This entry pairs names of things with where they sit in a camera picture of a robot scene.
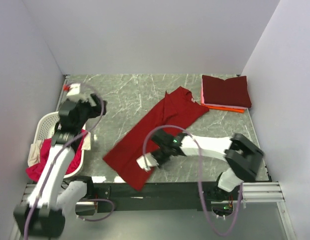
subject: cable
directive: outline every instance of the cable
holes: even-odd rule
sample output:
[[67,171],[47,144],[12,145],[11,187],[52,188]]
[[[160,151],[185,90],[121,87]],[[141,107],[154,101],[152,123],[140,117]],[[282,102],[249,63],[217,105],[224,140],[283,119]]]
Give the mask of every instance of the cable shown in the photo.
[[87,219],[87,218],[84,218],[82,216],[78,216],[78,218],[82,219],[83,221],[87,221],[87,222],[98,222],[98,221],[102,221],[106,218],[108,218],[110,215],[112,215],[112,213],[114,212],[115,210],[115,204],[111,201],[111,200],[108,200],[108,199],[102,199],[102,198],[96,198],[96,199],[90,199],[90,201],[94,201],[94,202],[107,202],[107,203],[110,203],[111,206],[112,206],[112,209],[110,211],[109,214],[107,214],[106,216],[102,217],[102,218],[99,218],[99,219]]
[[[85,88],[91,89],[91,90],[93,91],[93,93],[94,93],[94,94],[98,97],[98,99],[100,100],[100,104],[101,104],[101,113],[100,113],[100,116],[99,116],[98,120],[96,121],[96,123],[95,123],[89,130],[87,130],[88,132],[91,132],[91,131],[97,126],[97,124],[100,122],[100,120],[101,120],[101,118],[102,118],[102,116],[103,116],[104,109],[105,109],[104,102],[103,102],[102,97],[99,96],[99,94],[97,93],[97,91],[95,90],[94,87],[92,87],[92,86],[90,86],[90,85],[88,85],[88,84],[86,84],[86,83],[78,83],[78,82],[77,82],[76,84],[80,84],[81,86],[84,86]],[[24,226],[24,240],[28,240],[28,227],[29,227],[29,223],[30,223],[30,220],[31,220],[31,216],[33,215],[33,213],[34,213],[34,211],[35,211],[35,209],[36,209],[36,207],[37,207],[37,205],[38,205],[38,201],[39,201],[39,199],[40,199],[40,197],[41,197],[41,195],[42,195],[42,193],[43,193],[43,191],[44,191],[44,188],[45,188],[45,186],[46,186],[46,184],[47,184],[47,181],[48,181],[48,178],[49,178],[49,176],[50,176],[50,174],[51,174],[51,171],[52,171],[52,169],[53,169],[53,167],[54,167],[54,165],[55,165],[55,163],[56,163],[56,161],[57,161],[57,158],[58,158],[59,155],[60,155],[68,146],[70,146],[74,141],[80,139],[81,137],[83,137],[83,136],[86,135],[86,134],[87,134],[87,133],[84,131],[84,132],[80,133],[79,135],[75,136],[72,140],[70,140],[70,141],[68,141],[67,143],[65,143],[65,144],[63,145],[63,147],[61,148],[61,150],[60,150],[60,151],[56,154],[56,156],[54,157],[54,160],[53,160],[53,162],[50,164],[49,169],[48,169],[48,172],[47,172],[47,175],[46,175],[46,177],[45,177],[45,179],[44,179],[44,181],[43,181],[43,184],[42,184],[42,186],[41,186],[41,188],[40,188],[40,190],[39,190],[39,192],[38,192],[38,196],[36,197],[35,202],[34,202],[32,208],[29,210],[29,213],[28,213],[28,215],[27,215],[27,218],[26,218],[26,221],[25,221],[25,226]]]
[[150,131],[150,133],[146,136],[146,138],[144,140],[144,143],[143,143],[143,156],[144,156],[144,161],[145,161],[146,167],[148,168],[146,157],[145,157],[146,145],[147,145],[150,137],[154,134],[155,131],[157,131],[159,129],[164,129],[164,128],[180,129],[181,131],[183,131],[186,134],[188,134],[192,138],[192,140],[195,142],[195,144],[198,146],[198,152],[199,152],[198,191],[199,191],[199,198],[200,198],[201,206],[203,208],[203,212],[205,214],[206,220],[211,225],[211,228],[213,229],[215,234],[217,234],[217,235],[219,235],[221,237],[226,237],[232,231],[232,229],[234,228],[234,225],[235,225],[235,223],[237,221],[239,207],[240,207],[240,203],[241,203],[241,200],[242,200],[243,184],[241,183],[240,187],[239,187],[239,194],[238,194],[236,210],[235,210],[235,213],[234,213],[233,221],[232,221],[229,229],[226,232],[223,232],[223,233],[218,232],[218,230],[216,229],[216,227],[214,226],[214,224],[212,223],[212,221],[211,221],[211,219],[209,217],[209,214],[208,214],[208,211],[207,211],[206,202],[205,202],[205,197],[204,197],[203,183],[202,183],[202,165],[203,165],[202,150],[201,150],[198,142],[196,141],[196,139],[191,135],[191,133],[189,133],[187,130],[183,129],[182,127],[175,126],[175,125],[162,125],[162,126],[158,126],[158,127],[154,128],[152,131]]

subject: purple cable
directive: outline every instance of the purple cable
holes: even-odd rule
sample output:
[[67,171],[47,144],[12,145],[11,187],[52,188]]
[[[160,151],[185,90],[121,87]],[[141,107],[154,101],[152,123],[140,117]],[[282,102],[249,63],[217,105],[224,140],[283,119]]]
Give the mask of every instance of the purple cable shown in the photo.
[[[102,97],[99,96],[99,94],[97,93],[97,91],[95,90],[94,87],[92,87],[92,86],[90,86],[90,85],[88,85],[88,84],[86,84],[86,83],[79,83],[79,82],[76,82],[76,83],[72,83],[72,84],[80,84],[80,85],[83,85],[85,88],[91,89],[91,90],[93,91],[93,93],[96,94],[96,96],[97,96],[97,97],[99,98],[99,100],[100,100],[100,103],[101,103],[101,113],[100,113],[100,116],[99,116],[97,122],[96,122],[89,130],[87,130],[88,132],[90,132],[90,131],[92,131],[92,130],[97,126],[97,124],[100,122],[100,120],[101,120],[101,118],[102,118],[102,116],[103,116],[104,109],[105,109],[103,99],[102,99]],[[34,202],[32,208],[29,210],[29,213],[28,213],[28,215],[27,215],[27,218],[26,218],[26,221],[25,221],[25,226],[24,226],[24,240],[28,240],[28,227],[29,227],[29,223],[30,223],[31,216],[33,215],[33,213],[34,213],[34,211],[35,211],[35,208],[36,208],[37,205],[38,205],[38,201],[39,201],[39,199],[40,199],[40,197],[41,197],[41,195],[42,195],[42,193],[43,193],[43,191],[44,191],[44,188],[45,188],[45,186],[46,186],[46,184],[47,184],[47,181],[48,181],[48,178],[49,178],[49,176],[50,176],[50,174],[51,174],[51,171],[52,171],[52,169],[53,169],[53,167],[54,167],[54,165],[55,165],[55,163],[56,163],[56,161],[57,161],[57,158],[58,158],[59,155],[60,155],[68,146],[70,146],[74,141],[80,139],[81,137],[83,137],[83,136],[86,135],[86,134],[87,134],[87,133],[84,131],[84,132],[82,132],[81,134],[77,135],[77,136],[74,137],[72,140],[70,140],[70,141],[68,141],[67,143],[65,143],[65,144],[63,145],[63,147],[61,148],[61,150],[56,154],[56,156],[55,156],[55,158],[54,158],[52,164],[49,166],[47,175],[46,175],[46,177],[45,177],[45,179],[44,179],[44,181],[43,181],[43,184],[42,184],[42,186],[41,186],[41,188],[40,188],[40,190],[39,190],[39,192],[38,192],[38,196],[36,197],[35,202]]]
[[96,199],[90,199],[90,201],[94,201],[94,202],[107,202],[107,203],[110,203],[111,206],[112,206],[112,209],[110,211],[109,214],[107,214],[106,216],[102,217],[102,218],[99,218],[99,219],[87,219],[87,218],[84,218],[82,216],[78,216],[80,219],[84,220],[84,221],[87,221],[87,222],[98,222],[98,221],[102,221],[106,218],[108,218],[110,215],[112,215],[112,213],[114,212],[115,210],[115,204],[111,201],[111,200],[108,200],[108,199],[102,199],[102,198],[96,198]]
[[203,184],[202,184],[202,165],[203,165],[202,153],[201,153],[202,150],[201,150],[198,142],[196,141],[196,139],[191,135],[191,133],[189,133],[187,130],[183,129],[182,127],[175,126],[175,125],[162,125],[162,126],[158,126],[158,127],[154,128],[152,131],[150,131],[150,133],[146,136],[146,138],[144,140],[144,143],[143,143],[143,156],[144,156],[144,161],[145,161],[146,167],[148,167],[148,164],[147,164],[147,161],[146,161],[146,157],[145,157],[146,145],[147,145],[150,137],[155,133],[155,131],[157,131],[159,129],[164,129],[164,128],[180,129],[181,131],[183,131],[186,134],[188,134],[193,139],[193,141],[196,143],[196,145],[198,146],[198,152],[199,152],[198,191],[199,191],[199,198],[200,198],[201,206],[203,208],[203,212],[205,214],[206,220],[211,225],[211,228],[213,229],[215,234],[217,234],[217,235],[219,235],[221,237],[226,237],[227,235],[230,234],[230,232],[234,228],[234,225],[235,225],[237,217],[238,217],[239,207],[240,207],[240,203],[241,203],[241,199],[242,199],[242,193],[243,193],[243,184],[241,183],[240,187],[239,187],[239,195],[238,195],[238,200],[237,200],[237,205],[236,205],[236,210],[235,210],[235,213],[234,213],[233,221],[232,221],[229,229],[226,232],[220,233],[220,232],[218,232],[218,230],[214,226],[213,222],[211,221],[211,219],[209,217],[209,214],[208,214],[208,211],[207,211],[206,202],[205,202],[205,198],[204,198]]

